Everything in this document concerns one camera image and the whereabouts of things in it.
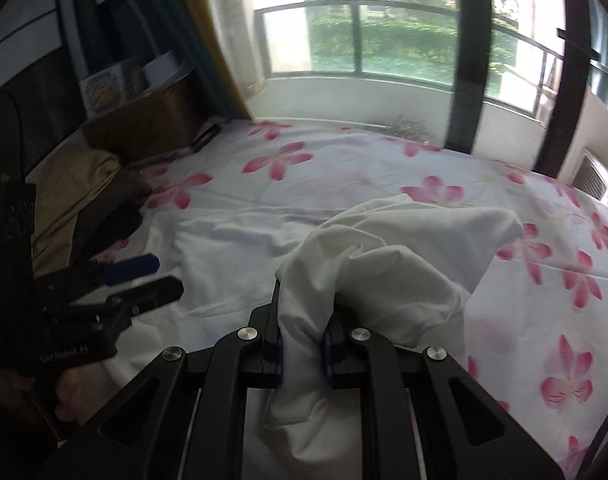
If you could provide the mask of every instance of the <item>pink flower pattern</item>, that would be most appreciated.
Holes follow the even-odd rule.
[[[95,256],[93,256],[91,259],[97,260],[101,264],[112,264],[115,261],[115,253],[127,247],[129,242],[130,238],[126,238],[126,240],[117,240],[108,249],[103,250],[101,253],[95,254]]]
[[[411,140],[397,139],[396,137],[382,137],[382,140],[388,142],[401,142],[404,145],[404,155],[414,157],[420,152],[438,153],[443,148],[437,146],[429,146],[427,144],[420,144],[419,142],[412,142]]]
[[[507,243],[497,251],[500,260],[513,260],[521,257],[526,264],[526,270],[537,285],[542,284],[539,262],[552,255],[552,249],[541,242],[535,242],[533,238],[538,235],[535,224],[524,224],[525,238]]]
[[[572,304],[577,308],[584,308],[590,299],[590,294],[598,300],[602,299],[601,290],[597,281],[586,273],[592,268],[592,258],[584,251],[577,251],[577,264],[562,270],[564,288],[574,290]]]
[[[565,335],[559,337],[558,346],[564,378],[549,377],[539,386],[545,405],[551,409],[564,406],[570,396],[583,404],[592,395],[592,382],[583,379],[592,364],[592,354],[575,355]]]
[[[608,226],[604,225],[601,217],[597,213],[590,215],[590,221],[594,225],[594,229],[590,236],[595,243],[595,247],[601,250],[601,248],[605,246],[608,250]]]
[[[279,124],[272,121],[261,121],[259,123],[253,123],[249,136],[261,135],[266,140],[275,140],[279,137],[280,133],[290,128],[290,124]]]
[[[268,176],[271,180],[280,181],[284,179],[286,169],[292,164],[300,164],[313,158],[311,153],[295,153],[303,149],[303,142],[291,142],[284,144],[277,152],[266,156],[259,156],[246,163],[242,173],[255,173],[268,166]]]
[[[576,478],[587,451],[588,447],[580,448],[580,441],[576,436],[568,437],[568,455],[558,462],[566,480]]]
[[[559,196],[567,196],[568,199],[577,207],[580,206],[579,200],[577,200],[577,196],[575,195],[574,189],[572,186],[568,186],[568,184],[563,184],[559,182],[557,179],[552,178],[551,176],[543,175],[546,182],[549,182],[554,187],[554,190],[557,192]]]
[[[508,177],[508,180],[513,182],[514,184],[525,184],[526,183],[526,177],[524,177],[524,174],[521,173],[520,171],[512,171],[511,173],[506,175]]]
[[[477,379],[479,376],[479,368],[477,366],[477,360],[472,356],[468,356],[468,374],[475,381],[479,382],[479,380]],[[505,400],[497,400],[497,404],[499,404],[505,411],[510,410],[510,404],[507,403]]]
[[[161,184],[153,190],[148,202],[146,202],[146,207],[156,209],[172,200],[178,208],[186,209],[191,203],[191,195],[186,188],[201,186],[211,180],[213,180],[213,177],[208,173],[195,173],[180,182]]]
[[[444,186],[444,181],[435,175],[422,178],[421,187],[406,186],[402,187],[401,191],[415,202],[428,204],[458,202],[464,197],[464,188],[461,186]]]
[[[148,166],[142,170],[142,176],[145,178],[157,178],[168,173],[168,166]]]

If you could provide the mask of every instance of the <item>white cloth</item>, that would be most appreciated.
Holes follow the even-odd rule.
[[[338,212],[253,207],[157,213],[143,226],[148,230],[143,243],[129,244],[120,256],[155,254],[161,268],[128,286],[170,274],[182,281],[184,294],[133,318],[117,341],[118,354],[105,363],[110,375],[124,386],[167,346],[187,352],[208,348],[245,326],[252,309],[270,302],[284,257]],[[86,301],[101,301],[108,293],[98,290]]]
[[[463,359],[462,307],[497,249],[521,235],[506,209],[448,209],[400,195],[337,215],[287,257],[277,272],[285,376],[263,439],[296,478],[361,475],[357,393],[332,392],[322,376],[319,345],[335,293],[393,343],[440,344]]]

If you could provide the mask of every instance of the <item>glass pane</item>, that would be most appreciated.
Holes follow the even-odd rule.
[[[355,50],[349,6],[307,7],[311,70],[353,72]]]
[[[546,59],[546,74],[544,75],[544,86],[539,98],[539,108],[536,119],[542,123],[543,128],[548,128],[554,104],[559,92],[559,81],[562,79],[562,67],[564,61],[553,54],[548,54]]]
[[[451,86],[457,22],[437,12],[361,6],[362,70]]]
[[[543,62],[541,48],[493,29],[486,96],[534,113]]]
[[[276,10],[264,15],[271,72],[353,72],[349,6]]]
[[[306,9],[267,12],[264,25],[271,72],[310,70]]]

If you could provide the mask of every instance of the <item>green shrub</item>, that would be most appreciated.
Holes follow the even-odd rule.
[[[455,20],[448,20],[452,26],[399,18],[363,19],[360,22],[362,55],[364,58],[376,56],[398,60],[419,58],[454,68],[457,30]],[[348,16],[309,16],[308,34],[314,55],[345,56],[353,52],[353,22]],[[494,31],[492,40],[490,76],[496,78],[502,72],[503,64],[514,65],[517,38]]]

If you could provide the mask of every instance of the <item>black frame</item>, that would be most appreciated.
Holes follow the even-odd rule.
[[[459,4],[461,13],[454,95],[445,147],[456,152],[471,153],[488,85],[492,0],[459,0]],[[548,56],[542,53],[542,73],[546,71],[547,61]]]
[[[588,0],[565,0],[565,9],[566,30],[558,32],[566,41],[562,78],[546,136],[533,168],[533,171],[553,178],[562,169],[574,138],[586,94],[590,60],[596,54],[591,47]]]

